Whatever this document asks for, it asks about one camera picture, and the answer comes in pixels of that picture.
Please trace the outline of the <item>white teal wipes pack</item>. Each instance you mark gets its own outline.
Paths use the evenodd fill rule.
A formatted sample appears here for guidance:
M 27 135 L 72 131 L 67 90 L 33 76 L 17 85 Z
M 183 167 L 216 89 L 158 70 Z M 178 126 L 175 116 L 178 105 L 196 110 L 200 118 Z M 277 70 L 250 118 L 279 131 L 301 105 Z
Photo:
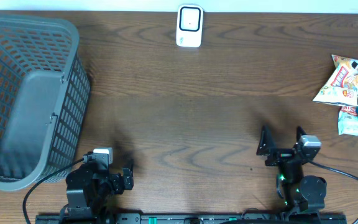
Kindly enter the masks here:
M 358 116 L 340 111 L 338 114 L 338 135 L 358 136 Z

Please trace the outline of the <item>red chocolate bar wrapper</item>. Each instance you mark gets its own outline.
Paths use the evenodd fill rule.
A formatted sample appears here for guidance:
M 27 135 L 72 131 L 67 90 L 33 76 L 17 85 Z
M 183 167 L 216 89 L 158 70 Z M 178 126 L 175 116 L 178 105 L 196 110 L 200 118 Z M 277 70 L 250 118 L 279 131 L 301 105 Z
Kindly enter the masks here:
M 344 113 L 347 113 L 347 114 L 357 116 L 356 107 L 354 107 L 354 106 L 343 106 L 341 108 L 341 111 Z

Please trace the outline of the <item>yellow snack bag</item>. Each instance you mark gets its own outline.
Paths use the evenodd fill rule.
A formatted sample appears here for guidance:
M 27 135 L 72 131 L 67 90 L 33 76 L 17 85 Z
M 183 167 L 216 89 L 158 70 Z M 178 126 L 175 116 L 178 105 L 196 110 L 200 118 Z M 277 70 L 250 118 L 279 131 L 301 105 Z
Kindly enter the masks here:
M 313 101 L 335 106 L 357 106 L 358 59 L 332 54 L 332 60 L 335 70 Z

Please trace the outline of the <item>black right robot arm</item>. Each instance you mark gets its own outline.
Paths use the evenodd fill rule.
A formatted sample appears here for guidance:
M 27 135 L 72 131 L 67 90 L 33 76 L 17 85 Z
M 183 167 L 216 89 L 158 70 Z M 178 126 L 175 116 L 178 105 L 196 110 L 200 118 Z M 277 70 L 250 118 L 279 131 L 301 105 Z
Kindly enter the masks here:
M 291 148 L 277 147 L 269 128 L 262 127 L 256 154 L 266 157 L 266 166 L 278 167 L 276 189 L 279 197 L 285 200 L 280 218 L 289 221 L 291 216 L 318 213 L 325 207 L 325 179 L 303 173 L 303 165 L 312 162 L 320 149 L 318 137 L 306 134 L 300 126 L 296 129 L 296 143 Z

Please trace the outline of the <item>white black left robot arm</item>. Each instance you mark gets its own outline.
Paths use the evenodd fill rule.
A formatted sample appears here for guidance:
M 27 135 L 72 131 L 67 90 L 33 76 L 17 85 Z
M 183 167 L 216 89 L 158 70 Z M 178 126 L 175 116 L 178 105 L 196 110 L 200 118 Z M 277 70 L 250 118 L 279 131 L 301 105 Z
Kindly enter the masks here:
M 59 223 L 114 223 L 114 215 L 107 211 L 108 197 L 123 194 L 134 186 L 131 159 L 122 173 L 112 174 L 110 152 L 89 152 L 83 164 L 66 177 L 68 204 L 61 209 Z

